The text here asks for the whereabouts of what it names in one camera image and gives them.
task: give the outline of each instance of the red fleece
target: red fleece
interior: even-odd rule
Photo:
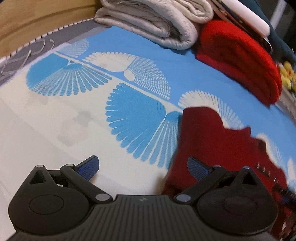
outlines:
[[[196,58],[239,82],[267,106],[279,99],[281,76],[271,56],[232,23],[210,21],[202,29]]]
[[[290,211],[284,210],[279,203],[280,196],[272,190],[273,181],[257,171],[255,166],[260,163],[266,167],[284,188],[287,187],[285,174],[270,161],[265,142],[252,138],[250,134],[250,127],[242,130],[225,129],[219,114],[211,108],[184,109],[178,152],[162,193],[173,197],[196,183],[187,169],[190,156],[209,166],[221,165],[229,171],[239,171],[243,166],[250,166],[278,202],[279,215],[272,230],[272,234],[277,236]]]

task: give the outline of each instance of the blue fan pattern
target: blue fan pattern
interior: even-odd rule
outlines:
[[[169,168],[177,147],[179,112],[166,114],[159,101],[120,83],[108,98],[107,121],[122,148],[150,164]]]
[[[73,58],[77,58],[78,56],[83,54],[88,49],[88,47],[89,47],[89,41],[87,39],[82,39],[72,43],[69,46],[62,48],[58,52]]]
[[[135,79],[133,80],[135,84],[164,99],[169,99],[170,87],[168,82],[153,61],[136,57],[127,69],[135,75]]]
[[[77,95],[108,83],[112,78],[88,66],[51,54],[34,64],[27,73],[30,90],[47,96]]]

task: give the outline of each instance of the dark blue fabric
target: dark blue fabric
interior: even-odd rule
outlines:
[[[272,46],[273,53],[272,58],[274,61],[289,61],[291,64],[296,64],[296,56],[293,54],[292,50],[289,46],[279,37],[277,36],[275,30],[272,25],[268,21],[267,17],[262,12],[259,3],[257,0],[239,0],[242,4],[244,4],[247,8],[256,13],[260,18],[262,18],[268,25],[270,26],[270,35],[268,40]]]

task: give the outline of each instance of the mattress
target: mattress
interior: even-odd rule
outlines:
[[[182,111],[192,106],[214,109],[227,128],[251,126],[296,187],[296,129],[280,109],[191,50],[165,49],[114,26],[61,44],[0,88],[0,239],[13,233],[9,201],[38,164],[58,169],[96,155],[91,182],[113,197],[160,193]]]

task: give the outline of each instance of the wooden headboard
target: wooden headboard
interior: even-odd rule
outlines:
[[[93,18],[99,0],[4,0],[0,4],[0,58],[66,24]]]

